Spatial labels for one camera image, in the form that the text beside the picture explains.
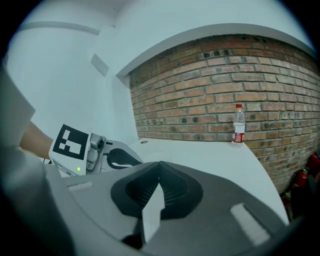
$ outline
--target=ceiling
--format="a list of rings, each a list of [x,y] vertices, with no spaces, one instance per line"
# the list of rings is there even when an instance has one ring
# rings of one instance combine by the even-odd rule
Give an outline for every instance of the ceiling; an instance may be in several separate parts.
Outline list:
[[[78,3],[83,3],[93,8],[103,9],[105,7],[111,7],[120,11],[123,6],[130,0],[74,0]]]
[[[118,11],[120,11],[120,9],[125,6],[125,4],[127,2],[129,2],[130,0],[100,0],[105,2],[108,6],[117,9]]]

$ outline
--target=red bottle label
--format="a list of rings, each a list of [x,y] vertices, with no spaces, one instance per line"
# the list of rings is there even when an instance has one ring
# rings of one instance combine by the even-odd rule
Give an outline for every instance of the red bottle label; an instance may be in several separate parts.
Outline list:
[[[232,133],[232,141],[234,143],[242,143],[244,142],[245,136],[245,125],[242,123],[234,123],[233,124],[233,133]]]

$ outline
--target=plastic water bottle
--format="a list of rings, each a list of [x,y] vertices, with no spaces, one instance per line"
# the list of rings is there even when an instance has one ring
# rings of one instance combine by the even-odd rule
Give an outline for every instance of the plastic water bottle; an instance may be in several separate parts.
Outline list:
[[[244,135],[246,129],[245,113],[242,110],[242,104],[236,104],[236,111],[233,118],[232,145],[241,147],[244,144]]]

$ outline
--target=person's arm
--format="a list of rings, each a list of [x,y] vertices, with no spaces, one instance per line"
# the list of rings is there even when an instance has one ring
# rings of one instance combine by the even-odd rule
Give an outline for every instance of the person's arm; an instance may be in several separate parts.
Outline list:
[[[30,122],[23,134],[20,147],[40,158],[50,159],[49,151],[52,142],[52,138],[45,135],[33,122]]]

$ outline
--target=brick wall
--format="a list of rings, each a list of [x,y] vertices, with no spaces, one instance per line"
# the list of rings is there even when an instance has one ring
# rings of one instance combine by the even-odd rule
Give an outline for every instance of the brick wall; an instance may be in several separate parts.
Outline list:
[[[319,149],[320,77],[314,60],[270,38],[203,38],[131,72],[139,137],[231,141],[242,103],[246,145],[279,191]]]

